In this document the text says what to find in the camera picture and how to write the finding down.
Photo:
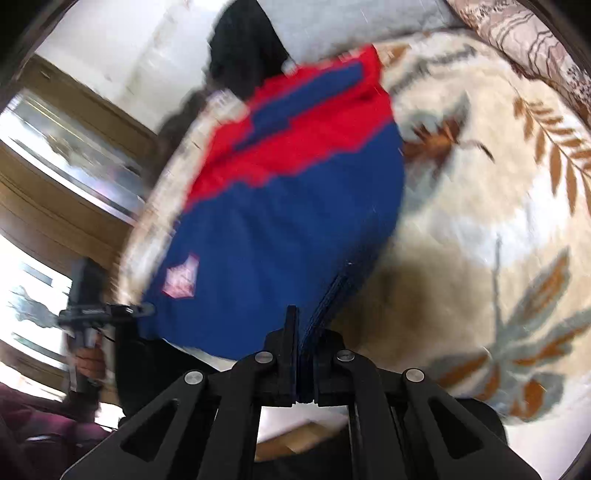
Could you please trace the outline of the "person's left hand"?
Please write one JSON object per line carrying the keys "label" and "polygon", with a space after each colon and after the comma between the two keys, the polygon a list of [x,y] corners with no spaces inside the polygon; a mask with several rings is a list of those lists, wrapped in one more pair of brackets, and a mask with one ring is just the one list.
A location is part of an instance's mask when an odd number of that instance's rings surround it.
{"label": "person's left hand", "polygon": [[78,373],[89,380],[102,382],[106,378],[106,360],[102,348],[102,334],[90,331],[87,346],[74,348],[74,364]]}

